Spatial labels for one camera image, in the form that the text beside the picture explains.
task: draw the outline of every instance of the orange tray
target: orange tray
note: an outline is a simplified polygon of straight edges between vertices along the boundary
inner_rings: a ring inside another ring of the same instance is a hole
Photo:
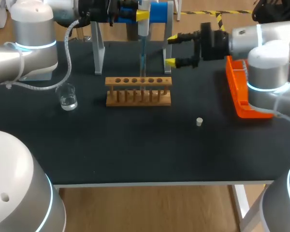
[[[248,87],[242,61],[227,57],[226,73],[237,115],[241,118],[272,118],[273,114],[260,113],[248,105]]]

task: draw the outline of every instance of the black tabletop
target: black tabletop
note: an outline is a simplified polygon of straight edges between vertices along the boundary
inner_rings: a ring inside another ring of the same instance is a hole
[[[19,138],[54,184],[274,180],[290,166],[290,123],[239,119],[225,60],[173,70],[170,107],[109,108],[104,78],[138,76],[139,44],[105,47],[103,74],[95,75],[91,43],[70,43],[72,112],[55,91],[0,87],[0,131]],[[192,51],[189,43],[173,46],[173,57]],[[65,75],[62,43],[58,56],[47,85]],[[163,75],[161,43],[148,45],[147,74]]]

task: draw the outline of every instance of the wooden test tube rack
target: wooden test tube rack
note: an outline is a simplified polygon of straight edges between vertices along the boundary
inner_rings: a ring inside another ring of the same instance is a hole
[[[168,106],[171,105],[169,87],[171,77],[106,77],[106,106]],[[115,90],[114,87],[134,87],[133,89]]]

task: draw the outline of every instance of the hazard tape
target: hazard tape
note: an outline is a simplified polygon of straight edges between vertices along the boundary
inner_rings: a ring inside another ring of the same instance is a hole
[[[181,15],[204,15],[204,14],[251,14],[252,11],[185,11],[181,12]]]
[[[222,23],[222,14],[216,13],[215,16],[216,16],[216,20],[218,22],[219,29],[222,31],[225,31],[224,25]]]

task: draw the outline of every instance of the floor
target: floor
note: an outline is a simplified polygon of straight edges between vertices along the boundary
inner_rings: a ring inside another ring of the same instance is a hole
[[[252,10],[255,0],[183,0],[182,11]],[[224,14],[226,31],[254,25],[251,15]],[[174,34],[198,30],[201,22],[211,22],[210,15],[181,15],[174,21]],[[65,28],[55,24],[57,40]],[[104,40],[125,41],[125,25],[101,25]],[[84,28],[90,35],[90,28]],[[152,40],[162,40],[163,25],[154,25]],[[12,22],[0,29],[0,44],[14,41]],[[263,186],[246,186],[252,205]],[[67,211],[66,232],[237,232],[237,215],[228,186],[70,188],[61,191]],[[255,232],[262,232],[259,225]]]

